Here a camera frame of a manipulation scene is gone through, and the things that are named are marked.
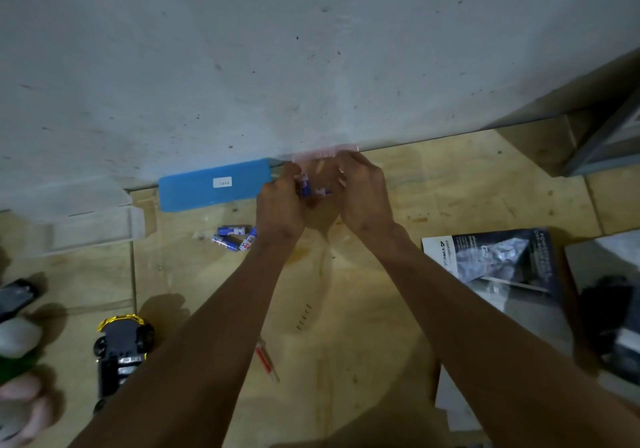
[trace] blue plastic lid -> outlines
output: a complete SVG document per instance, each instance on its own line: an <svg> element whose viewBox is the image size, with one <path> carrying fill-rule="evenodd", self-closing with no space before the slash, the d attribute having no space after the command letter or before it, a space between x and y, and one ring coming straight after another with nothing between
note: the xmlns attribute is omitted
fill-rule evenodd
<svg viewBox="0 0 640 448"><path fill-rule="evenodd" d="M252 199L270 181L271 169L264 159L162 177L158 181L160 210L173 213Z"/></svg>

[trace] floor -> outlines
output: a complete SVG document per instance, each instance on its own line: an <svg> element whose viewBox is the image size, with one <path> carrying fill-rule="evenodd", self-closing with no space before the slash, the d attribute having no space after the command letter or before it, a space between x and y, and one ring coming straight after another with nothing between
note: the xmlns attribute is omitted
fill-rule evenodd
<svg viewBox="0 0 640 448"><path fill-rule="evenodd" d="M589 177L547 172L572 151L566 118L367 153L385 170L396 220L416 243L429 235L550 227L557 249L640 227L640 167ZM46 293L28 308L45 327L42 373L59 420L33 446L64 447L97 397L92 344L106 317L137 310L170 335L234 270L241 255L191 238L221 224L251 224L255 201L163 214L157 190L132 194L147 238L68 255L18 259L24 224L0 214L3 282L34 277ZM304 322L300 319L307 314ZM252 364L225 445L346 445L390 430L395 445L460 446L433 408L438 363L388 278L329 205L281 276L263 332L281 383Z"/></svg>

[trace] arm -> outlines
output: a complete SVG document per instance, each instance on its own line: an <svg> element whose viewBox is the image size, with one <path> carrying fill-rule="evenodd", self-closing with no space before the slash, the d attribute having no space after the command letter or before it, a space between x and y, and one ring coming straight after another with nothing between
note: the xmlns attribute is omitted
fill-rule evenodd
<svg viewBox="0 0 640 448"><path fill-rule="evenodd" d="M387 270L497 446L640 446L640 424L613 396L412 243L378 167L361 154L339 164L342 219Z"/></svg>
<svg viewBox="0 0 640 448"><path fill-rule="evenodd" d="M294 174L265 184L242 264L149 356L70 448L220 446L284 263L304 230Z"/></svg>

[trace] plush toy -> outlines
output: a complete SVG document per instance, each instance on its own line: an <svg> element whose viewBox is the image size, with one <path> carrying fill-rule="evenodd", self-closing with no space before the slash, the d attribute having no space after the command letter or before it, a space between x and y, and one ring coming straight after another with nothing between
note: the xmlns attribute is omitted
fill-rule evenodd
<svg viewBox="0 0 640 448"><path fill-rule="evenodd" d="M29 372L42 329L22 316L22 307L37 297L25 280L0 288L0 448L16 448L34 439L53 420L51 399L41 380Z"/></svg>

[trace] white wall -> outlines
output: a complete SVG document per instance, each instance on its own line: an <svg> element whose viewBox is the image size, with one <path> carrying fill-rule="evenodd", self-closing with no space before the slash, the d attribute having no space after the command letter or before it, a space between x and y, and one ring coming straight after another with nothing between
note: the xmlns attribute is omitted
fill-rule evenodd
<svg viewBox="0 0 640 448"><path fill-rule="evenodd" d="M482 128L640 46L640 0L0 0L0 192Z"/></svg>

